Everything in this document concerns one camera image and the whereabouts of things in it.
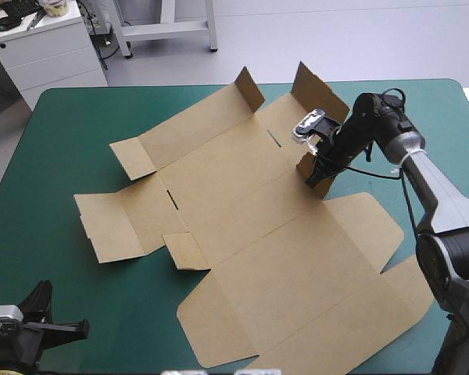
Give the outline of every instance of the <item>white cabinet top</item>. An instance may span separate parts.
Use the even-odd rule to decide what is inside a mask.
[[[68,13],[62,17],[49,17],[44,16],[41,19],[40,23],[32,29],[26,30],[27,26],[30,24],[31,20],[34,18],[35,14],[30,14],[23,18],[23,22],[18,26],[14,27],[11,30],[1,31],[0,32],[0,42],[10,41],[11,39],[25,37],[27,35],[33,35],[36,33],[41,33],[47,30],[55,29],[57,27],[62,27],[70,25],[72,23],[82,22],[80,10],[78,9],[77,2],[75,0],[67,0],[69,5]],[[0,9],[0,18],[7,16],[4,10]]]

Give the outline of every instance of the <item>flattened cardboard box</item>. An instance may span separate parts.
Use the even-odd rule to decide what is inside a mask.
[[[403,232],[371,195],[321,201],[327,188],[295,169],[306,149],[292,126],[315,107],[343,121],[347,106],[303,64],[292,92],[254,115],[262,103],[243,70],[113,144],[131,179],[152,175],[77,195],[81,219],[100,262],[166,244],[177,268],[211,269],[177,311],[203,366],[259,355],[252,366],[346,373],[412,327],[431,292],[413,259],[379,274]]]

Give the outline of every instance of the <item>green table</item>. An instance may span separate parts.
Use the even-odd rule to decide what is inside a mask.
[[[401,80],[331,86],[350,105],[364,91],[405,90],[407,112],[427,138],[429,155],[469,196],[469,105],[458,83]],[[290,89],[289,84],[261,87],[268,102]],[[42,369],[151,373],[199,366],[176,309],[205,273],[177,271],[165,248],[144,258],[99,265],[73,194],[129,185],[108,144],[140,134],[218,88],[71,88],[42,95],[0,185],[0,304],[19,302],[39,280],[49,279],[54,284],[55,321],[91,322],[88,340],[47,351]],[[377,148],[372,163],[358,158],[354,166],[378,173],[392,169]],[[345,172],[329,197],[358,191],[373,194],[405,230],[388,267],[413,254],[399,182]],[[415,210],[420,217],[421,207]],[[421,323],[355,372],[428,371],[446,332],[445,315],[433,305]]]

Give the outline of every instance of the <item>white drawer cabinet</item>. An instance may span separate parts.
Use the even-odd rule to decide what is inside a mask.
[[[29,88],[27,90],[21,91],[26,103],[33,108],[45,91],[49,88],[98,88],[101,87],[101,81],[104,81],[104,74],[100,69],[92,70],[91,72],[78,74],[74,77],[65,78],[64,80],[57,80],[50,84],[43,84],[41,86]]]
[[[77,3],[67,1],[65,16],[45,16],[26,30],[34,18],[29,15],[18,27],[0,33],[0,62],[31,109],[49,88],[107,86]]]

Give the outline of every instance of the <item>tape roll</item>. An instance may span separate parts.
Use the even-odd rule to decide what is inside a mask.
[[[24,374],[18,373],[17,371],[12,371],[12,370],[0,370],[0,375],[24,375]]]

